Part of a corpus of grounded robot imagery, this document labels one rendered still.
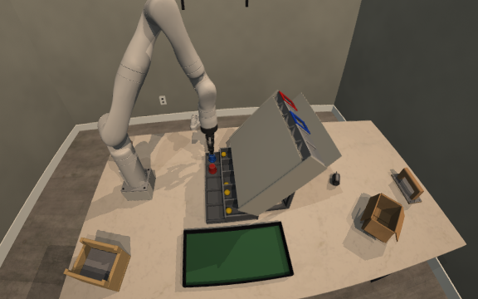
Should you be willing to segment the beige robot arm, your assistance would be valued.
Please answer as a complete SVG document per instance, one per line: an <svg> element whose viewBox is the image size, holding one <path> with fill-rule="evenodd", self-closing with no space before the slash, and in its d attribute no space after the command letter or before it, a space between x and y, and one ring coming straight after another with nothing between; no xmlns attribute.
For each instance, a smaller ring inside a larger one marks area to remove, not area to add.
<svg viewBox="0 0 478 299"><path fill-rule="evenodd" d="M108 145L119 174L126 185L132 188L142 186L147 174L127 134L129 120L148 74L154 44L161 30L169 39L178 63L187 77L191 78L189 80L198 94L199 116L192 115L190 129L196 130L199 126L211 129L217 125L216 87L204 71L190 41L178 4L175 0L147 0L115 76L110 113L102 115L97 125L100 138Z"/></svg>

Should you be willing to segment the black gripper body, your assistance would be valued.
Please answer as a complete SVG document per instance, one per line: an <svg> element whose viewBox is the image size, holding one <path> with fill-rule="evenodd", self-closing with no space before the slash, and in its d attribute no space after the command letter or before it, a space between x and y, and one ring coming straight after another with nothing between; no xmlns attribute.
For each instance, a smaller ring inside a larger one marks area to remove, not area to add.
<svg viewBox="0 0 478 299"><path fill-rule="evenodd" d="M213 139L212 139L212 134L217 131L217 125L216 125L215 127L211 128L211 129L204 129L204 128L202 128L201 126L200 126L200 128L201 128L201 131L202 131L204 134L207 135L207 140L209 140L208 137L211 137L211 141L213 141Z"/></svg>

